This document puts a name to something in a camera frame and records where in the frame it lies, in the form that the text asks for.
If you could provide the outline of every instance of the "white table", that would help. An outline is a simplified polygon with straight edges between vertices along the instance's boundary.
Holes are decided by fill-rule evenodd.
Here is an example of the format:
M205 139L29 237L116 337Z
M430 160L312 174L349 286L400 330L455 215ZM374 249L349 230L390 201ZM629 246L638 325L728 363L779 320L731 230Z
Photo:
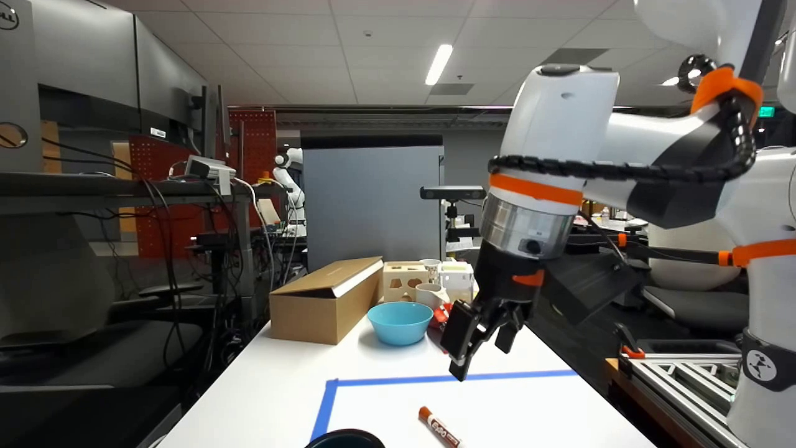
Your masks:
M523 379L487 382L511 373ZM430 342L380 346L366 320L338 346L278 342L263 330L161 448L303 448L317 427L327 429L318 423L324 398L327 410L334 403L329 432L359 427L388 448L441 447L417 423L417 405L435 410L471 448L652 447L529 331L517 333L511 356L485 343L471 376L485 379L452 382Z

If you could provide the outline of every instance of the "blue tape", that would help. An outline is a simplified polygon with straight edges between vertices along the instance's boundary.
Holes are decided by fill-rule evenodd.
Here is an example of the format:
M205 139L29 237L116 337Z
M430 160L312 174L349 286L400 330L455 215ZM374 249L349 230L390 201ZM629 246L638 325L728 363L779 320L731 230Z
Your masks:
M322 408L318 408L318 415L317 415L317 427L314 427L314 438L322 438L327 432L329 432L329 419L332 419L332 408L334 408L334 398L338 394L338 384L337 379L327 382L327 392L324 392L324 398L322 398Z
M578 376L574 371L502 371L502 373L473 373L467 382L507 382L507 379L554 379ZM388 387L388 384L452 384L452 376L396 376L396 379L344 379L338 387Z
M502 371L502 373L473 373L467 382L511 382L511 379L559 379L578 376L574 371ZM338 389L364 389L364 387L390 387L390 384L452 384L452 376L396 376L396 379L332 379L322 398L322 408L314 427L314 438L322 438L329 432L329 419Z

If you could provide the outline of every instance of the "small object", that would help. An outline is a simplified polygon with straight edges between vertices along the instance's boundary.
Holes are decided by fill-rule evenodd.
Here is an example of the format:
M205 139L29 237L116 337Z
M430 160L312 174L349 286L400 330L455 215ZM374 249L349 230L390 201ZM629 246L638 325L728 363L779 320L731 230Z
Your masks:
M445 447L460 448L462 443L430 413L430 408L417 410L421 423Z
M340 429L314 438L307 448L384 448L384 443L359 429Z
M452 302L441 303L441 306L432 312L432 327L445 327L447 320L450 320L450 308L452 308Z
M424 342L430 308L412 302L384 302L369 312L376 340L386 346L412 346Z
M221 160L192 154L185 164L185 176L215 180L221 196L231 194L233 167L227 167Z
M0 123L0 150L22 150L26 144L28 144L26 128L16 123Z
M416 286L416 303L425 303L430 308L437 308L442 303L442 288L437 285L417 285Z
M462 199L485 199L485 196L487 193L481 185L421 188L421 199L462 201Z
M465 261L442 261L441 264L441 286L450 302L471 303L473 302L473 267Z
M539 246L539 241L528 239L528 241L526 241L526 251L532 254L532 257L537 257L537 254L543 251L543 246Z

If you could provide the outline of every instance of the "blue bowl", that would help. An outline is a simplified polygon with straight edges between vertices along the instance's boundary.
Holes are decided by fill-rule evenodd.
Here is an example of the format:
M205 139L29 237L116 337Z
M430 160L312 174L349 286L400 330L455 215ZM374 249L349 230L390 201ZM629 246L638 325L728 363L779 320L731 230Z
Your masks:
M386 302L369 312L376 340L386 346L412 346L424 342L430 308L412 302Z

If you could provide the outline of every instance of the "black bowl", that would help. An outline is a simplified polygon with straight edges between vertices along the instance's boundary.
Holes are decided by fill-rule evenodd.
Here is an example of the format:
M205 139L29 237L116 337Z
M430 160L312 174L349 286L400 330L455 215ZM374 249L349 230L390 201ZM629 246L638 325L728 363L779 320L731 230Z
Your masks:
M307 448L386 448L374 434L359 429L340 429L324 434Z

